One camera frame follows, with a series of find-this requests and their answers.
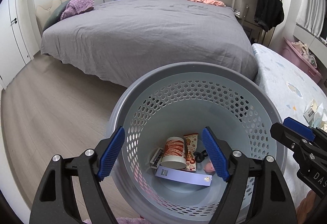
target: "gray bedsheet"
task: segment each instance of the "gray bedsheet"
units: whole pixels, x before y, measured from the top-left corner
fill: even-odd
[[[42,54],[128,87],[176,62],[208,62],[254,79],[251,44],[229,7],[187,0],[119,0],[44,31]]]

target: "purple blanket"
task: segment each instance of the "purple blanket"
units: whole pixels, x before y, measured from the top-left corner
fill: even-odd
[[[71,0],[65,11],[60,16],[60,20],[82,14],[94,9],[94,0]]]

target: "pink clothing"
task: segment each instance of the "pink clothing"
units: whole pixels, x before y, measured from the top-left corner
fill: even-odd
[[[222,1],[218,1],[218,0],[189,0],[189,1],[205,3],[205,4],[215,5],[215,6],[219,6],[219,7],[226,6]]]
[[[62,13],[60,20],[82,14],[94,9],[94,0],[71,0]]]

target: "bed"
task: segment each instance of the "bed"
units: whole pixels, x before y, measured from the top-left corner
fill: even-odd
[[[234,16],[235,0],[221,1],[227,7],[187,0],[104,3],[45,30],[41,53],[125,87],[181,61],[213,63],[254,79],[258,65]]]
[[[267,47],[253,44],[252,48],[259,65],[254,82],[274,103],[282,120],[292,117],[308,125],[303,113],[312,99],[327,107],[326,95],[307,74]],[[296,176],[298,170],[293,152],[288,150],[284,177],[296,207],[310,190]]]

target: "metal screw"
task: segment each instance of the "metal screw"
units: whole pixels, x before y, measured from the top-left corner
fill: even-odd
[[[267,156],[266,159],[268,162],[273,162],[275,160],[272,156]]]
[[[92,149],[88,149],[87,151],[85,151],[85,155],[87,156],[92,156],[94,154],[94,150]]]
[[[235,150],[235,151],[233,151],[233,155],[235,157],[240,157],[240,156],[242,156],[242,153],[241,153],[241,151]]]
[[[54,155],[54,156],[52,157],[52,160],[53,160],[53,161],[58,161],[58,160],[60,160],[60,156],[59,156],[59,155]]]

